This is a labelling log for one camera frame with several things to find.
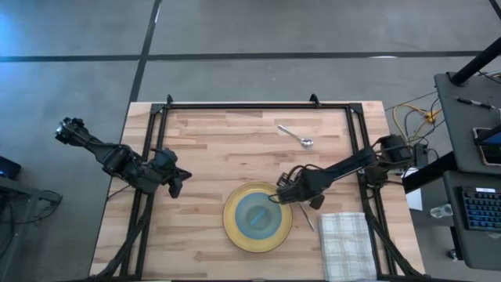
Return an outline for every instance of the checkered cloth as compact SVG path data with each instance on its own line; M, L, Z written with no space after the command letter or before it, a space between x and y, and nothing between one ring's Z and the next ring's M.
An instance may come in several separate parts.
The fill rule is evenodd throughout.
M320 215L323 272L329 282L376 280L367 221L361 212Z

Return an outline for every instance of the metal spoon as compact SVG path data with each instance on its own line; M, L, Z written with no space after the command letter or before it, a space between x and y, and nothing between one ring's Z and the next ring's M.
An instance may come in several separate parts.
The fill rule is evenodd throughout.
M284 128L282 125L279 125L277 126L280 130L282 130L283 132L289 134L290 136L294 137L295 139L297 139L299 141L299 143L305 148L305 149L308 149L310 148L311 146L313 146L313 140L309 139L309 138L299 138L297 137L295 134L293 134L292 132L290 132L289 130L287 130L287 128Z

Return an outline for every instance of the wooden table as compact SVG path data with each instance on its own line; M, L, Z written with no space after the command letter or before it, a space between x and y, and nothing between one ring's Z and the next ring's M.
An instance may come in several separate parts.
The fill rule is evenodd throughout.
M362 104L373 143L389 133L383 104ZM137 152L142 151L150 105L133 103L128 112L122 142ZM313 149L304 150L277 125L312 137ZM164 145L176 152L177 165L192 172L193 177L184 182L178 199L170 198L166 186L157 191L143 279L323 279L319 235L310 230L296 204L292 205L294 221L289 237L277 249L261 254L243 251L229 240L222 211L226 198L244 183L274 184L282 172L295 165L327 167L350 156L344 111L169 110L167 128ZM157 129L153 132L154 145ZM110 193L125 185L114 179ZM125 190L107 203L91 274L103 269L122 245L133 193L133 189ZM403 188L388 185L381 194L391 239L413 267L423 272ZM362 211L354 175L335 182L325 195L320 210L305 205L314 224L318 224L321 213ZM378 249L385 270L380 244Z

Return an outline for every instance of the gray floor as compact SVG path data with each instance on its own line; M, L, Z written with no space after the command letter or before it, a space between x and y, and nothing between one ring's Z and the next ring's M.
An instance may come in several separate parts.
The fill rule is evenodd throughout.
M140 54L153 0L0 2L0 56ZM483 0L163 0L151 54L481 50L501 35ZM148 62L139 101L383 100L389 107L434 90L433 75L471 58ZM85 277L110 178L93 156L54 140L58 121L84 118L118 142L137 62L0 63L0 154L21 181L60 192L59 211L32 226L18 281ZM487 71L501 69L501 60ZM436 96L416 101L428 108ZM400 119L406 110L399 112ZM391 115L388 123L397 132ZM409 123L412 131L419 124ZM430 136L450 151L446 127ZM449 231L416 224L428 274L493 281L498 273L450 262Z

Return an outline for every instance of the wire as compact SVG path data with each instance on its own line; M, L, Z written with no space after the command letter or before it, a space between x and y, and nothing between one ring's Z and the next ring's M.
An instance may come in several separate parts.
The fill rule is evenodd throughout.
M384 109L384 111L391 110L391 109L393 109L394 107L398 107L398 106L401 106L401 105L403 105L403 104L406 104L406 103L410 103L410 102L416 101L416 100L418 100L418 99L422 99L422 98L424 98L424 97L426 97L426 96L429 96L429 95L435 94L436 92L437 92L437 90L435 90L435 91L433 91L433 92L429 92L429 93L424 94L424 95L422 95L422 96L419 96L419 97L417 97L417 98L410 99L409 101L405 101L404 103L400 103L400 104L397 104L397 105L394 105L394 106L388 107L388 108Z
M409 148L410 149L410 146L409 145L391 146L391 147L388 147L388 148L384 148L383 150L377 150L374 153L375 154L382 153L382 152L386 152L388 150L393 150L393 149L398 149L398 148Z
M491 78L490 76L488 76L487 74L484 74L483 72L478 71L478 73L479 73L479 74L481 74L481 75L483 75L483 76L485 76L486 78L488 78L488 79L490 79L490 80L494 81L494 82L495 82L495 83L497 83L497 84L501 84L501 82L497 81L497 80L496 80L496 79L494 79L494 78Z
M407 118L409 117L410 114L417 112L417 110L410 110L409 113L407 113L404 117L404 129L405 129L405 135L409 136L409 130L407 129Z
M276 197L276 196L278 196L278 194L268 195L268 200L270 200L271 202L273 202L275 204L280 204L280 202L272 199L272 197Z
M120 193L121 191L123 191L123 190L125 190L125 189L129 188L130 186L131 186L131 185L129 184L129 185L127 185L127 186L125 186L125 187L121 188L120 190L113 192L110 196L108 196L108 198L106 199L106 201L109 201L111 197L113 197L113 196L115 196L116 194Z
M436 128L437 128L437 118L436 118L436 115L438 113L440 113L442 111L442 109L438 110L435 114L433 113L433 107L434 105L438 102L439 98L437 98L435 101L433 101L433 103L431 104L431 107L430 107L430 117L431 117L431 123L433 124L433 128L431 129L431 132L433 132ZM419 139L419 137L417 136L419 134L419 132L421 131L421 129L423 128L423 126L428 122L428 119L424 120L423 123L419 126L419 128L416 130L416 134L414 134L414 136L412 137L412 139L409 141L409 142L413 142L413 141L416 141L417 139Z
M394 107L393 108L393 122L395 123L395 125L397 125L397 128L398 130L400 131L400 134L402 136L404 136L404 139L405 139L405 142L407 141L408 137L407 135L404 133L402 127L400 126L400 124L398 123L398 120L397 120L397 109L398 107Z
M10 208L10 236L9 236L9 242L7 243L7 245L5 246L5 248L3 249L2 253L0 253L0 259L2 259L3 256L5 255L5 253L7 253L7 250L9 250L10 244L14 240L14 234L16 233L16 231L14 229L14 207L13 207L12 199L9 200L9 208Z
M385 183L392 183L392 184L398 184L398 185L402 185L403 186L402 183L397 182L397 181L392 181L392 180L386 180Z
M430 140L426 139L426 137L421 137L421 141L426 141L426 146L430 145Z
M54 212L56 212L57 209L59 208L59 206L61 205L61 201L63 200L63 196L61 196L59 193L56 193L56 192L50 191L50 190L45 190L45 192L54 193L55 195L59 196L59 200L57 201L57 203L55 203L55 204L51 203L49 206L47 206L44 209L42 209L40 211L40 213L35 216L36 219L28 220L26 222L16 222L16 221L14 221L14 219L12 219L11 221L8 221L8 222L2 221L0 223L12 223L12 224L30 224L30 223L35 223L35 224L37 224L40 221L42 221L43 219L47 219L49 216L53 215ZM52 210L50 211L50 213L48 213L47 215L41 216L41 214L43 214L45 211L48 211L50 208L52 208Z
M379 193L381 191L381 186L375 186L375 187L367 187L367 190L373 191L373 194L367 197L367 200L373 199L376 196L376 193Z
M428 148L428 152L433 152L433 153L435 153L435 156L437 157L437 159L440 158L440 155L438 154L438 152L435 149Z
M427 132L425 135L423 136L417 136L419 138L419 141L417 142L417 144L421 143L421 141L423 141L425 139L425 137L429 136L431 133L433 133L433 131L438 127L440 126L441 124L443 124L445 122L445 120L441 121L440 123L438 123L438 125L436 125L434 128L432 128L429 132Z
M409 104L409 103L402 104L402 106L409 107L409 108L411 108L412 110L417 110L417 111L419 111L419 112L421 112L421 113L423 113L423 114L425 114L425 113L426 113L426 110L425 110L425 109L420 109L420 108L418 108L418 107L416 107L416 106L413 106L413 105L411 105L411 104Z

